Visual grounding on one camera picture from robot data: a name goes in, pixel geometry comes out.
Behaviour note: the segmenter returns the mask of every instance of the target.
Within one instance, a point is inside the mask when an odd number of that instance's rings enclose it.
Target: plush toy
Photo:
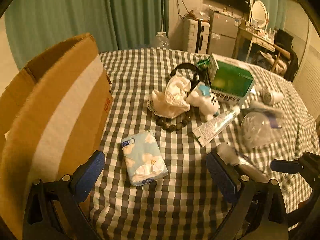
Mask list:
[[[186,102],[192,106],[199,107],[200,112],[205,115],[207,121],[219,114],[220,105],[218,99],[211,88],[203,82],[199,82],[192,90]]]

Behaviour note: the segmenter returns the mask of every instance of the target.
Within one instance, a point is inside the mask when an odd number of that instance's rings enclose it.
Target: black headphones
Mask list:
[[[190,69],[195,72],[193,75],[193,79],[190,80],[191,82],[191,90],[190,92],[199,84],[199,82],[206,82],[206,71],[201,71],[199,68],[197,68],[195,65],[191,63],[181,63],[180,65],[176,66],[174,70],[171,71],[170,77],[173,77],[178,69]]]

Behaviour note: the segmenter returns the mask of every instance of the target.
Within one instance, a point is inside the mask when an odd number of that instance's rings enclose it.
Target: beaded bracelet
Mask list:
[[[156,121],[156,124],[161,126],[163,130],[168,130],[169,132],[179,131],[182,129],[182,127],[185,127],[188,124],[188,122],[191,121],[191,112],[186,112],[186,115],[183,118],[183,120],[177,124],[169,124],[165,120],[166,118],[159,117]]]

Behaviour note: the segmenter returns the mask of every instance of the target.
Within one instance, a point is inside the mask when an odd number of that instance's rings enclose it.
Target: light blue tissue package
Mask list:
[[[152,130],[122,139],[121,147],[132,185],[141,186],[168,175]]]

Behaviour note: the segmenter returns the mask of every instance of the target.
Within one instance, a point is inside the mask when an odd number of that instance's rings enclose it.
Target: wall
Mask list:
[[[224,8],[224,5],[208,1],[208,0],[183,0],[187,9],[190,11],[193,8],[202,8],[203,4],[209,4],[211,6],[216,7],[219,10]],[[187,13],[186,9],[181,0],[178,0],[179,7],[180,7],[180,14],[183,16]],[[240,11],[234,10],[235,17],[241,17],[242,13]],[[169,0],[169,33],[168,38],[170,41],[170,46],[172,49],[182,49],[182,20],[180,20],[178,15],[178,9],[176,0]]]
[[[18,68],[9,47],[3,15],[0,19],[0,95],[17,73]]]
[[[296,0],[286,1],[284,30],[293,36],[293,50],[301,63],[309,30],[309,18]]]
[[[310,31],[303,60],[293,85],[307,107],[317,119],[320,115],[320,37],[310,22]]]

